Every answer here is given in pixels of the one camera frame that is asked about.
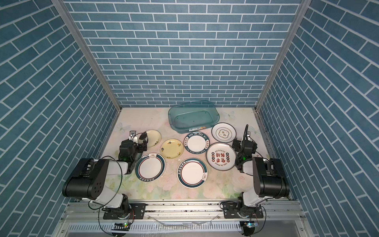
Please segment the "white plate red characters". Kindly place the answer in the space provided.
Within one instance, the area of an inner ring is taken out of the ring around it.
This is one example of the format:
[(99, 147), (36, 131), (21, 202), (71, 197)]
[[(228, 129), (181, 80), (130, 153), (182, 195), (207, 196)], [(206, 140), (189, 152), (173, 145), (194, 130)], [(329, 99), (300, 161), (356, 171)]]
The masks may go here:
[(208, 148), (206, 159), (212, 168), (227, 171), (235, 166), (236, 152), (228, 144), (215, 143)]

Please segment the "green rim Hao Shi plate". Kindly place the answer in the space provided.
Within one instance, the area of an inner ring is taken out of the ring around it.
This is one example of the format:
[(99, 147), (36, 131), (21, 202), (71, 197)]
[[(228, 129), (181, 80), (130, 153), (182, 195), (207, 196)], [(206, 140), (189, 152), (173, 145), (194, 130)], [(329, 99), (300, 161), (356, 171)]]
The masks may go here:
[(191, 154), (205, 153), (209, 146), (209, 137), (202, 132), (191, 132), (184, 139), (184, 147)]

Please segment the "teal translucent plastic bin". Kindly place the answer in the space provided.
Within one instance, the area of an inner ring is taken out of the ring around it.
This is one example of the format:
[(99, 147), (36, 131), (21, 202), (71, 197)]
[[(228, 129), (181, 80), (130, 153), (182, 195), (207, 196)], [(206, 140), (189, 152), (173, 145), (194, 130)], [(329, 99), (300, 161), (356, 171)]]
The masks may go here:
[(177, 105), (168, 111), (171, 128), (180, 134), (213, 127), (219, 119), (215, 105), (206, 100)]

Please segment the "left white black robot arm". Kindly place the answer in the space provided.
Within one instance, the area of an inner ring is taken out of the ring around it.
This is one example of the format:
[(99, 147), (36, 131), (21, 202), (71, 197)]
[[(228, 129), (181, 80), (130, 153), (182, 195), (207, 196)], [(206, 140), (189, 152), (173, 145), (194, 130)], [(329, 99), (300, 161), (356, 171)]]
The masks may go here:
[(105, 220), (143, 219), (146, 205), (130, 204), (127, 195), (106, 186), (110, 175), (131, 174), (137, 160), (147, 150), (148, 138), (132, 138), (122, 141), (118, 160), (105, 156), (99, 160), (80, 159), (63, 185), (65, 197), (87, 199), (100, 205)]

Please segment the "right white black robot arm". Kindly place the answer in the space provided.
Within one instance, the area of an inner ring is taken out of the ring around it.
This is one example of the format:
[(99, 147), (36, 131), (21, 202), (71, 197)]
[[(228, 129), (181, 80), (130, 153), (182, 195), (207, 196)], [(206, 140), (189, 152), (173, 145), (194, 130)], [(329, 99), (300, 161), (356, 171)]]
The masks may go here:
[(238, 197), (236, 209), (241, 215), (258, 210), (264, 201), (286, 198), (290, 194), (290, 184), (281, 161), (255, 156), (257, 147), (257, 143), (249, 138), (233, 140), (235, 167), (239, 172), (253, 177), (253, 188)]

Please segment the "cream plate with black patch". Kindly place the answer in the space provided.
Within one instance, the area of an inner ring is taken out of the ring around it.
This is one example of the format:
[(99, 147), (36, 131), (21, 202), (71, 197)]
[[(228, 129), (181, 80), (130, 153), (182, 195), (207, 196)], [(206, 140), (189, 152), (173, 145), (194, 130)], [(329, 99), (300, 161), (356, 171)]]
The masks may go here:
[(147, 148), (153, 148), (156, 145), (158, 145), (161, 141), (161, 134), (157, 130), (147, 130), (146, 131), (146, 141), (147, 141)]

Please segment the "white plate black flower outline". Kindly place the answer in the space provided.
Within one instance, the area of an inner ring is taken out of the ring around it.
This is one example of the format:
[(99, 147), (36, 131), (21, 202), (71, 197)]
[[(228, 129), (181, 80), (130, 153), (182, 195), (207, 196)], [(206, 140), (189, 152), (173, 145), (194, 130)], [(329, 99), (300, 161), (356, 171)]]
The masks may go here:
[(212, 136), (219, 142), (230, 143), (236, 138), (236, 129), (225, 122), (215, 124), (212, 129)]

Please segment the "yellow plate with small prints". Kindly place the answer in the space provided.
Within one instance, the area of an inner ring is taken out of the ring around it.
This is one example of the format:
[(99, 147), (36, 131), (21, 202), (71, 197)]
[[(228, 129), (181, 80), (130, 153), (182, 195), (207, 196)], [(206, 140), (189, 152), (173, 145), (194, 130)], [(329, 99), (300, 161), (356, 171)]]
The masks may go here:
[(160, 153), (166, 159), (178, 158), (184, 150), (184, 146), (181, 141), (177, 139), (169, 139), (163, 142)]

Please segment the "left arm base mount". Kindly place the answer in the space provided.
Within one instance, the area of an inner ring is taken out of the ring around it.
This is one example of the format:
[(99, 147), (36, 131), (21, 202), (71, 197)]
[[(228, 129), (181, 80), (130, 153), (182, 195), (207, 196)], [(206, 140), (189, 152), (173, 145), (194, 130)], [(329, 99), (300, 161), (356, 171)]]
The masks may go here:
[(104, 208), (104, 220), (143, 219), (146, 210), (145, 203), (122, 204), (119, 208)]

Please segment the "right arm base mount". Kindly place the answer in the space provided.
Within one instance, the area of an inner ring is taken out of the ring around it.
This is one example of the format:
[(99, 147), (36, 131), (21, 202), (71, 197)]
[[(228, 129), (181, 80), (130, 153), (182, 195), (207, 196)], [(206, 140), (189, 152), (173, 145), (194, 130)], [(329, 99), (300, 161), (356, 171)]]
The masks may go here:
[(259, 219), (264, 217), (260, 207), (247, 207), (235, 201), (222, 201), (219, 203), (219, 207), (223, 212), (224, 218), (226, 219)]

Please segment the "aluminium front rail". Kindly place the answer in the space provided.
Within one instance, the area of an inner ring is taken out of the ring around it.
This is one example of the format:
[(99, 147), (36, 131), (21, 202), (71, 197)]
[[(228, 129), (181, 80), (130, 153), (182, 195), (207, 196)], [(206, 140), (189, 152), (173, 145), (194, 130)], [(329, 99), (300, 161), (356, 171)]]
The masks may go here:
[(158, 235), (184, 232), (240, 232), (258, 236), (311, 237), (311, 229), (298, 201), (270, 199), (261, 203), (263, 218), (226, 219), (219, 207), (222, 201), (141, 201), (143, 219), (104, 220), (103, 211), (88, 208), (84, 202), (67, 207), (53, 236)]

